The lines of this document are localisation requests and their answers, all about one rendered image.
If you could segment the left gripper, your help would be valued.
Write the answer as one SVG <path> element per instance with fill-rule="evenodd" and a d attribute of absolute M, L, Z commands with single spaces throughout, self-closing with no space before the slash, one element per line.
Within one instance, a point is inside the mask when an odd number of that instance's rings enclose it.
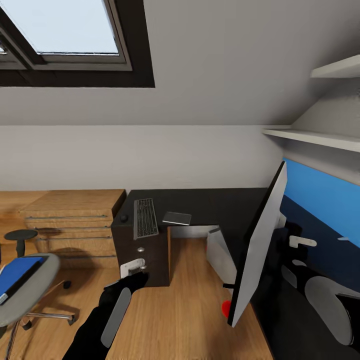
<path fill-rule="evenodd" d="M 145 287 L 146 281 L 149 280 L 149 274 L 148 272 L 143 273 L 140 271 L 139 273 L 127 276 L 124 279 L 131 282 L 132 291 L 134 292 L 137 289 L 142 289 Z"/>

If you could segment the swivel chair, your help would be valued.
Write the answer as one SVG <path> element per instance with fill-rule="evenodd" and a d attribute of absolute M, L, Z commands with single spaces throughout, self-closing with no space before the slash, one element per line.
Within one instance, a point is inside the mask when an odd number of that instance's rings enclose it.
<path fill-rule="evenodd" d="M 4 235 L 6 240 L 17 241 L 17 258 L 43 257 L 43 262 L 25 279 L 25 281 L 2 303 L 0 304 L 0 336 L 7 327 L 13 323 L 4 360 L 10 360 L 18 325 L 25 331 L 31 328 L 32 323 L 29 317 L 67 319 L 69 326 L 74 324 L 74 315 L 50 314 L 41 312 L 30 312 L 30 310 L 45 296 L 63 283 L 63 288 L 68 289 L 70 281 L 64 279 L 51 287 L 58 271 L 61 260 L 52 252 L 39 252 L 25 255 L 25 240 L 33 239 L 38 235 L 35 230 L 16 230 Z M 0 266 L 2 256 L 0 254 Z"/>

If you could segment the keyboard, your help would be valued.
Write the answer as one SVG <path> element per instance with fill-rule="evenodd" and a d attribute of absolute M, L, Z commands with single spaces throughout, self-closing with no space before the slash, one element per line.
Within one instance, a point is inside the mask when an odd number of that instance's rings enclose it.
<path fill-rule="evenodd" d="M 135 240 L 157 236 L 159 229 L 152 198 L 134 201 L 134 227 Z"/>

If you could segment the folder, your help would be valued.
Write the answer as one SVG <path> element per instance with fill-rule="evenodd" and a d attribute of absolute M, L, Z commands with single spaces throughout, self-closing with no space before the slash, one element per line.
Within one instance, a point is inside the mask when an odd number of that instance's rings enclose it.
<path fill-rule="evenodd" d="M 0 305 L 44 261 L 42 256 L 18 257 L 0 271 Z"/>

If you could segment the notebook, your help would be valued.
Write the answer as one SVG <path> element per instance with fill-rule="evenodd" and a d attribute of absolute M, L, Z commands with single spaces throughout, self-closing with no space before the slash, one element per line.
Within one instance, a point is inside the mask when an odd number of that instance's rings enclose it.
<path fill-rule="evenodd" d="M 190 214 L 166 212 L 163 222 L 189 226 L 191 216 Z"/>

